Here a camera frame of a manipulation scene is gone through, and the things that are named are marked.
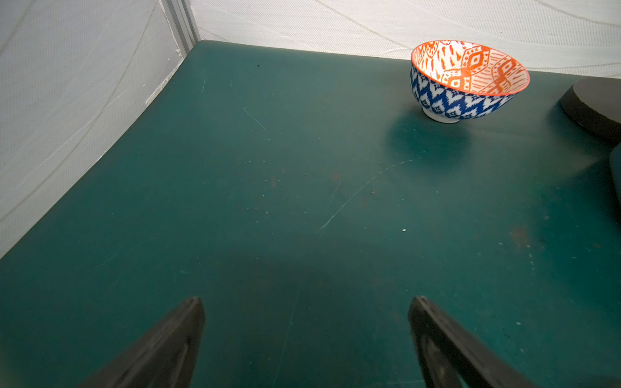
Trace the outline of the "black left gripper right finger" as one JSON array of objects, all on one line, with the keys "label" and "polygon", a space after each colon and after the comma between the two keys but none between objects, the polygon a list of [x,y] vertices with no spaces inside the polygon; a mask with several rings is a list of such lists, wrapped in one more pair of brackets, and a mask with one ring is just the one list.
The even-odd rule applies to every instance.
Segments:
[{"label": "black left gripper right finger", "polygon": [[414,297],[409,325],[427,387],[535,387],[427,297]]}]

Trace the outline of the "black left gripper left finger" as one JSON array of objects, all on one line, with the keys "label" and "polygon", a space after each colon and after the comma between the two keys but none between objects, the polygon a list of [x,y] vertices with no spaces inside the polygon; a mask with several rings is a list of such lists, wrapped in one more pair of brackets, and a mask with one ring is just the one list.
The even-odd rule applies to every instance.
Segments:
[{"label": "black left gripper left finger", "polygon": [[191,384],[205,311],[198,297],[181,302],[82,387],[177,387]]}]

